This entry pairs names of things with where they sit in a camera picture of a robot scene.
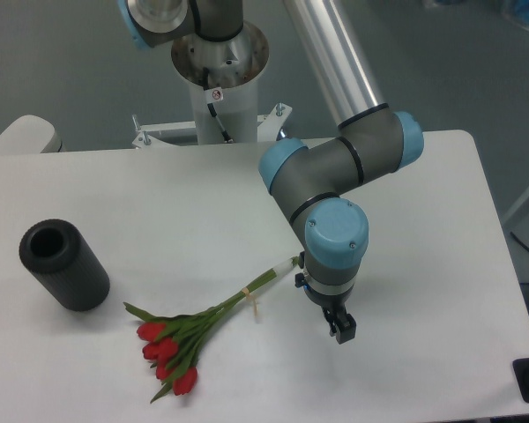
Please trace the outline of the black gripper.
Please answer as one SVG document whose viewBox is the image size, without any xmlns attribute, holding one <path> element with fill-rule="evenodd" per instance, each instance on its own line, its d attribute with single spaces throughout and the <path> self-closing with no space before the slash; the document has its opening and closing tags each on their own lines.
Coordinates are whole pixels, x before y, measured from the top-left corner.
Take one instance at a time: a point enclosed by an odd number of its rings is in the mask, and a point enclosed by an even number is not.
<svg viewBox="0 0 529 423">
<path fill-rule="evenodd" d="M 335 337 L 340 345 L 355 338 L 356 321 L 346 311 L 346 300 L 352 292 L 351 280 L 338 286 L 326 285 L 306 272 L 299 272 L 294 277 L 294 284 L 297 288 L 302 288 L 307 297 L 322 308 L 330 336 Z"/>
</svg>

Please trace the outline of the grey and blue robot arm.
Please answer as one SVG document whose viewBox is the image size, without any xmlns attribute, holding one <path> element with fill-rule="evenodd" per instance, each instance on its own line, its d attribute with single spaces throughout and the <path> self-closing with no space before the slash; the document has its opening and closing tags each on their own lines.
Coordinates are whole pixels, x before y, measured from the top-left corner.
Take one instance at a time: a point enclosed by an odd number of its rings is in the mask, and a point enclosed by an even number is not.
<svg viewBox="0 0 529 423">
<path fill-rule="evenodd" d="M 285 6 L 339 135 L 314 148 L 296 138 L 277 140 L 258 170 L 303 247 L 297 285 L 345 343 L 356 330 L 345 303 L 369 243 L 369 223 L 344 195 L 415 162 L 424 137 L 408 113 L 384 102 L 339 2 Z M 138 46 L 171 44 L 175 70 L 190 89 L 201 145 L 277 136 L 270 122 L 257 119 L 257 78 L 269 48 L 244 18 L 242 2 L 122 1 L 119 10 Z"/>
</svg>

